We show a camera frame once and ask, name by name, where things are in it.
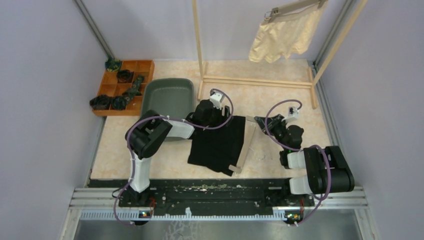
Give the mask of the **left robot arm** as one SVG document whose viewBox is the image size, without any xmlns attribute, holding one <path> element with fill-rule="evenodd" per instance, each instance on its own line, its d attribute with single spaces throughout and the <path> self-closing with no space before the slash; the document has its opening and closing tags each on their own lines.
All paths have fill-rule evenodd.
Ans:
<svg viewBox="0 0 424 240">
<path fill-rule="evenodd" d="M 196 130 L 217 130 L 228 126 L 233 118 L 234 105 L 216 107 L 202 100 L 195 111 L 185 118 L 171 118 L 148 110 L 125 134 L 130 154 L 130 177 L 125 187 L 132 190 L 130 200 L 138 207 L 149 203 L 150 167 L 152 157 L 167 138 L 190 139 Z"/>
</svg>

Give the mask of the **dark green plastic bin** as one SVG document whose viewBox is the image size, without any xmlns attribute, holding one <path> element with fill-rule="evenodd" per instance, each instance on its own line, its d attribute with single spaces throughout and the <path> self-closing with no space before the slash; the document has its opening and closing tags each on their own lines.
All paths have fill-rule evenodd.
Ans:
<svg viewBox="0 0 424 240">
<path fill-rule="evenodd" d="M 143 118 L 149 110 L 173 119 L 185 119 L 195 110 L 192 81 L 186 78 L 162 78 L 148 83 L 139 116 Z"/>
</svg>

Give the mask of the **beige cotton underwear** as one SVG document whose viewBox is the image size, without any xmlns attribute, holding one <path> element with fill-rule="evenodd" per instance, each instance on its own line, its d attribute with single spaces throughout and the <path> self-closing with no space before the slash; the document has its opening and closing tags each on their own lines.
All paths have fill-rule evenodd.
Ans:
<svg viewBox="0 0 424 240">
<path fill-rule="evenodd" d="M 251 45 L 248 59 L 259 63 L 274 63 L 281 57 L 305 53 L 316 33 L 324 10 L 316 5 L 300 11 L 277 16 L 272 22 L 263 20 Z"/>
</svg>

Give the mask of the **orange compartment tray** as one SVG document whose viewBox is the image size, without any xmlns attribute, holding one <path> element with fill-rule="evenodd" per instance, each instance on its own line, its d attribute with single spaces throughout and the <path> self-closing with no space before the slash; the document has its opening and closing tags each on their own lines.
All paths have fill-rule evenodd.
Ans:
<svg viewBox="0 0 424 240">
<path fill-rule="evenodd" d="M 123 60 L 120 69 L 131 72 L 129 80 L 125 83 L 119 82 L 116 72 L 106 70 L 103 74 L 97 94 L 99 96 L 107 95 L 109 97 L 121 96 L 126 90 L 133 86 L 134 81 L 139 77 L 143 77 L 143 81 L 138 88 L 141 94 L 135 95 L 123 110 L 115 109 L 111 104 L 105 109 L 92 109 L 92 112 L 96 116 L 138 116 L 141 113 L 146 86 L 153 80 L 155 63 L 153 60 Z"/>
</svg>

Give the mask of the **beige clip hanger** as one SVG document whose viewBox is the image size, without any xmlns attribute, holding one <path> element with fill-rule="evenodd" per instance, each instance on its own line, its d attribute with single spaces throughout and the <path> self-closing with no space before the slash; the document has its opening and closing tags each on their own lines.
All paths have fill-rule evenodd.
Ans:
<svg viewBox="0 0 424 240">
<path fill-rule="evenodd" d="M 277 16 L 285 15 L 293 11 L 304 9 L 310 6 L 317 6 L 319 9 L 326 2 L 327 0 L 299 0 L 279 7 L 274 7 L 264 14 L 264 20 L 272 22 Z"/>
</svg>

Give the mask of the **black garment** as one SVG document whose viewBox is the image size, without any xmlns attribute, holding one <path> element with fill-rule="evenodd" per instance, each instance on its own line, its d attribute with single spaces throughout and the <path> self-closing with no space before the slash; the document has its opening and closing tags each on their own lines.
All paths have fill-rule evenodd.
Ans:
<svg viewBox="0 0 424 240">
<path fill-rule="evenodd" d="M 234 116 L 228 126 L 216 130 L 196 129 L 191 137 L 188 164 L 206 167 L 232 176 L 229 166 L 235 166 L 245 138 L 246 118 Z"/>
</svg>

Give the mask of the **wooden clothes rack frame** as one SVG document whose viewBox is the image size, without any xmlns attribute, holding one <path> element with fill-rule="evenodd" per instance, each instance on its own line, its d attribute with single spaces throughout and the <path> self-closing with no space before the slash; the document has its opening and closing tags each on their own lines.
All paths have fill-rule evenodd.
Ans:
<svg viewBox="0 0 424 240">
<path fill-rule="evenodd" d="M 328 42 L 332 39 L 342 20 L 346 17 L 348 10 L 351 10 L 351 14 L 328 53 L 325 54 L 327 47 L 324 46 L 318 54 L 315 62 L 315 66 L 318 67 L 317 73 L 313 74 L 312 68 L 309 67 L 307 69 L 307 81 L 288 81 L 207 75 L 207 63 L 204 62 L 202 58 L 197 1 L 193 0 L 191 5 L 200 73 L 197 98 L 200 99 L 202 97 L 205 83 L 298 88 L 309 90 L 311 106 L 313 109 L 316 109 L 319 106 L 316 86 L 366 4 L 366 0 L 346 1 L 338 19 L 328 35 Z M 326 5 L 327 1 L 325 0 L 296 0 L 275 7 L 271 11 L 265 13 L 263 22 L 260 24 L 251 46 L 248 59 L 255 63 L 259 63 L 262 60 L 266 60 L 268 63 L 274 63 L 282 57 L 288 59 L 293 54 L 305 53 L 316 33 L 318 23 L 324 13 Z"/>
</svg>

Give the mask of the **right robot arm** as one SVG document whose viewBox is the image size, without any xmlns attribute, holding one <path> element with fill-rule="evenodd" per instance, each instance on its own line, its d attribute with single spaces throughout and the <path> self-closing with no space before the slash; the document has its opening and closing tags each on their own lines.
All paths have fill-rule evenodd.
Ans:
<svg viewBox="0 0 424 240">
<path fill-rule="evenodd" d="M 256 116 L 254 120 L 265 135 L 272 136 L 284 145 L 279 152 L 281 165 L 285 169 L 304 169 L 306 174 L 290 178 L 285 182 L 281 199 L 287 206 L 295 206 L 304 194 L 351 192 L 355 187 L 354 176 L 339 146 L 327 146 L 325 155 L 316 147 L 301 148 L 304 129 L 298 125 L 287 125 L 280 114 L 266 119 Z"/>
</svg>

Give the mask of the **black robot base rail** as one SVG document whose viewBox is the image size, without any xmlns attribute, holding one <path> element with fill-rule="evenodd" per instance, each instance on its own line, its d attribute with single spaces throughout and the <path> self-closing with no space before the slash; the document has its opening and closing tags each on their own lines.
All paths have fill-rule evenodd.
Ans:
<svg viewBox="0 0 424 240">
<path fill-rule="evenodd" d="M 156 216 L 272 215 L 274 207 L 314 207 L 312 196 L 290 193 L 289 181 L 274 179 L 152 179 L 141 193 L 127 188 L 119 207 L 148 207 Z"/>
</svg>

